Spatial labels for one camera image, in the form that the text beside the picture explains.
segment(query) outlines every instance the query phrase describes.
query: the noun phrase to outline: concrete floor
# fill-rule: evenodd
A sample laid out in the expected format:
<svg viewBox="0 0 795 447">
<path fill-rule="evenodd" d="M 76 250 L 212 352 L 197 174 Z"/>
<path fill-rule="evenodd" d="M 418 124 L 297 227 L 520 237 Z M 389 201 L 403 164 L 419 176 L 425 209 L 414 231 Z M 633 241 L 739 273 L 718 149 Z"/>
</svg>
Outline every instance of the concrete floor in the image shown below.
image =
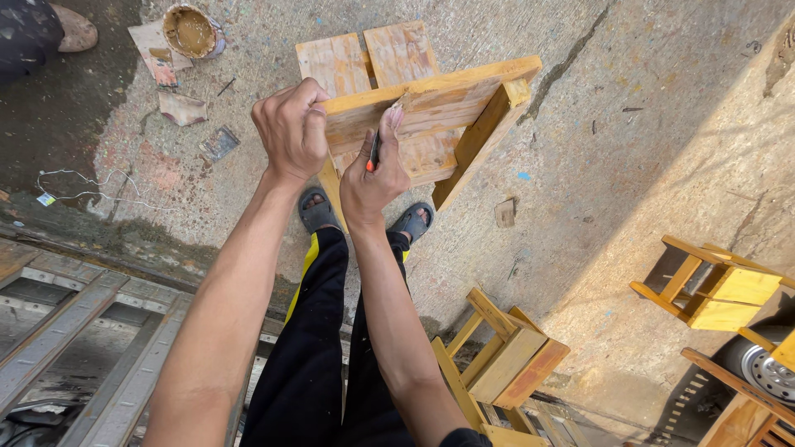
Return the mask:
<svg viewBox="0 0 795 447">
<path fill-rule="evenodd" d="M 63 1 L 72 3 L 80 12 L 77 0 Z M 169 4 L 144 6 L 142 20 L 160 17 Z M 118 75 L 129 78 L 118 84 L 123 93 L 109 82 L 97 87 L 121 96 L 109 111 L 96 111 L 102 131 L 81 147 L 53 143 L 61 165 L 43 154 L 33 160 L 16 152 L 4 157 L 16 164 L 0 168 L 21 174 L 13 181 L 0 178 L 0 189 L 12 193 L 9 203 L 0 201 L 0 219 L 197 282 L 267 166 L 248 114 L 256 99 L 300 81 L 294 45 L 420 18 L 442 72 L 529 54 L 545 64 L 532 84 L 529 113 L 412 249 L 409 287 L 429 334 L 458 329 L 471 312 L 464 296 L 478 284 L 501 308 L 518 305 L 572 348 L 542 391 L 569 403 L 590 425 L 616 433 L 599 432 L 607 436 L 601 445 L 618 445 L 646 439 L 657 427 L 665 401 L 688 369 L 678 355 L 684 346 L 712 354 L 731 335 L 691 331 L 628 288 L 662 253 L 664 234 L 712 242 L 795 274 L 795 174 L 789 157 L 795 74 L 779 76 L 770 67 L 779 58 L 785 25 L 792 26 L 792 2 L 198 4 L 222 22 L 228 47 L 219 59 L 178 72 L 177 92 L 206 100 L 210 121 L 179 128 L 162 117 L 142 60 L 130 57 L 130 45 L 116 44 L 121 51 L 105 57 L 135 65 L 132 76 Z M 100 44 L 127 42 L 124 27 L 113 28 L 100 28 Z M 752 41 L 762 43 L 758 54 L 747 47 Z M 70 66 L 92 57 L 70 56 Z M 48 70 L 59 82 L 57 68 Z M 232 87 L 216 97 L 233 75 Z M 0 87 L 0 115 L 23 107 L 10 104 L 4 91 L 21 95 L 34 82 L 35 76 Z M 62 104 L 67 114 L 69 107 L 86 106 Z M 35 112 L 47 104 L 25 107 Z M 625 107 L 643 110 L 622 112 Z M 223 124 L 241 145 L 212 165 L 197 145 Z M 59 133 L 57 126 L 25 125 L 31 134 Z M 0 126 L 16 136 L 7 121 Z M 149 189 L 148 202 L 176 210 L 109 200 L 42 208 L 33 203 L 36 173 L 74 169 L 64 151 L 90 154 L 91 162 L 77 168 L 98 179 L 112 169 L 130 171 L 139 187 Z M 58 185 L 75 187 L 68 179 Z M 99 191 L 134 198 L 120 176 Z M 431 191 L 425 186 L 399 197 L 385 210 L 387 221 L 415 201 L 430 201 Z M 519 202 L 516 226 L 497 228 L 493 207 L 512 196 Z M 286 311 L 307 247 L 306 231 L 293 213 L 277 266 L 277 313 Z M 349 317 L 358 292 L 351 259 Z M 475 336 L 485 340 L 490 334 L 480 329 Z"/>
</svg>

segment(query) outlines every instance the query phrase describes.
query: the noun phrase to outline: foot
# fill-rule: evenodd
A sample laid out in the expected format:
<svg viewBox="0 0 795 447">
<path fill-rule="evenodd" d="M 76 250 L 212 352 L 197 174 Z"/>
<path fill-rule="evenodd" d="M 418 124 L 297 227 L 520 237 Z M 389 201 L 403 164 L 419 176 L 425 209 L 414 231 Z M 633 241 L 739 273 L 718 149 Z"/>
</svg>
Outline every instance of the foot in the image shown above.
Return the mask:
<svg viewBox="0 0 795 447">
<path fill-rule="evenodd" d="M 298 206 L 298 216 L 309 234 L 329 227 L 339 230 L 334 209 L 328 202 L 328 197 L 323 189 L 310 188 L 304 191 Z"/>
<path fill-rule="evenodd" d="M 99 39 L 97 29 L 87 18 L 63 6 L 53 4 L 50 6 L 64 28 L 64 39 L 61 40 L 58 51 L 78 52 L 97 45 Z"/>
<path fill-rule="evenodd" d="M 432 224 L 433 208 L 426 203 L 419 203 L 405 210 L 403 216 L 387 231 L 400 232 L 411 244 L 425 234 Z"/>
</svg>

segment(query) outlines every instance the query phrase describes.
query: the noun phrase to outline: silver rim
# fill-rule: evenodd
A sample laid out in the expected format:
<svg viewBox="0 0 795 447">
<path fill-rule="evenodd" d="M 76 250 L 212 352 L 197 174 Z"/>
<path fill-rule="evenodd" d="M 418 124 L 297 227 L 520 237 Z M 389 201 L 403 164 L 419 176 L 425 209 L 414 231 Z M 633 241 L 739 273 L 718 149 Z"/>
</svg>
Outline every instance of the silver rim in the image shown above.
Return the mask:
<svg viewBox="0 0 795 447">
<path fill-rule="evenodd" d="M 777 362 L 768 351 L 754 345 L 743 356 L 743 376 L 748 383 L 786 405 L 795 405 L 795 372 Z"/>
</svg>

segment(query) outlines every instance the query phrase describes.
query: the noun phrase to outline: yellow wooden stool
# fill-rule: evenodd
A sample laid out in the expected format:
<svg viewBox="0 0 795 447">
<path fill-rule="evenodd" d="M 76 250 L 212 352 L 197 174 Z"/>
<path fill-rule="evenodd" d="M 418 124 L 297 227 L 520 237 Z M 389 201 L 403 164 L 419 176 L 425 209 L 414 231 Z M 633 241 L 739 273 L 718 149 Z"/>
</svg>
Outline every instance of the yellow wooden stool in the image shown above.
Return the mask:
<svg viewBox="0 0 795 447">
<path fill-rule="evenodd" d="M 795 286 L 791 278 L 709 243 L 699 248 L 671 235 L 662 242 L 668 249 L 649 277 L 630 287 L 690 328 L 737 331 L 779 283 Z"/>
<path fill-rule="evenodd" d="M 565 344 L 544 334 L 521 309 L 502 312 L 477 289 L 467 299 L 475 313 L 445 347 L 436 337 L 431 345 L 453 396 L 473 429 L 500 446 L 545 447 L 545 441 L 520 406 L 569 353 Z M 459 373 L 452 357 L 482 321 L 497 333 L 469 366 Z M 480 402 L 486 411 L 484 416 Z M 513 430 L 502 427 L 493 406 L 504 409 Z"/>
</svg>

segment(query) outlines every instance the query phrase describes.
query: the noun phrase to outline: yellow stripe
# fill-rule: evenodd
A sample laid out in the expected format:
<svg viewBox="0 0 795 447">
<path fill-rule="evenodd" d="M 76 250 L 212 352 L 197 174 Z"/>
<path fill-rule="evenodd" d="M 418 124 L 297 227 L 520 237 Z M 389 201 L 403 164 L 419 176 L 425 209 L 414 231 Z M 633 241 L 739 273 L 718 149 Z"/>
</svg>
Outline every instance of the yellow stripe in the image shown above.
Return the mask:
<svg viewBox="0 0 795 447">
<path fill-rule="evenodd" d="M 304 257 L 304 271 L 301 272 L 301 281 L 298 282 L 298 288 L 296 289 L 296 294 L 293 295 L 293 301 L 290 302 L 290 308 L 287 310 L 287 318 L 285 318 L 285 324 L 290 320 L 290 317 L 293 315 L 293 310 L 296 308 L 296 303 L 298 302 L 298 294 L 301 291 L 301 283 L 304 282 L 304 275 L 306 275 L 306 270 L 309 270 L 309 266 L 315 262 L 317 259 L 317 254 L 320 251 L 320 247 L 317 244 L 317 233 L 312 233 L 312 243 L 309 245 L 309 251 L 306 252 L 306 256 Z"/>
</svg>

